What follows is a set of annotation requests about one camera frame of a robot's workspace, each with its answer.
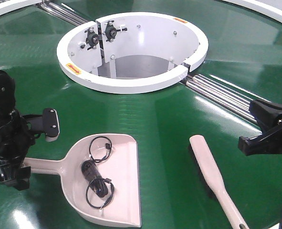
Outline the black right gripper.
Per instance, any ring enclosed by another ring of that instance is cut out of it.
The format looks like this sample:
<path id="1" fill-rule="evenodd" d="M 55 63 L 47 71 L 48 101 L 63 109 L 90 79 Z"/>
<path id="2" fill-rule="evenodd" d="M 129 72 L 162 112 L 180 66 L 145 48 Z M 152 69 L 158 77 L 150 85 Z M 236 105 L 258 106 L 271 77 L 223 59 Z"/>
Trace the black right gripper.
<path id="1" fill-rule="evenodd" d="M 261 129 L 261 135 L 239 137 L 238 149 L 246 156 L 257 154 L 282 154 L 282 104 L 255 99 L 249 111 Z"/>

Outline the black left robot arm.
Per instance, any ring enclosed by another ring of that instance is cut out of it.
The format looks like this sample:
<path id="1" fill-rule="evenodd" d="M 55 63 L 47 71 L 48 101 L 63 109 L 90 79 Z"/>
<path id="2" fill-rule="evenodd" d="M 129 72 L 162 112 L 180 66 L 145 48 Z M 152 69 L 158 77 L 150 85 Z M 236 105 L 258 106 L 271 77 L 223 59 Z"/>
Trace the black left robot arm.
<path id="1" fill-rule="evenodd" d="M 30 187 L 31 176 L 22 163 L 44 129 L 42 115 L 21 115 L 15 105 L 15 81 L 0 70 L 0 184 L 21 191 Z"/>

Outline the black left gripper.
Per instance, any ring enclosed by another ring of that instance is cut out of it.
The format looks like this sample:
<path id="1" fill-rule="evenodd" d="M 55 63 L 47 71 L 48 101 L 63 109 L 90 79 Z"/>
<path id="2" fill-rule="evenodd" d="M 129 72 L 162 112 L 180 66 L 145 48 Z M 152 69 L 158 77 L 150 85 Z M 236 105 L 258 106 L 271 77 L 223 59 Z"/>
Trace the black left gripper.
<path id="1" fill-rule="evenodd" d="M 31 167 L 22 167 L 30 146 L 43 133 L 40 114 L 21 115 L 13 110 L 0 117 L 0 184 L 25 190 L 30 187 Z"/>

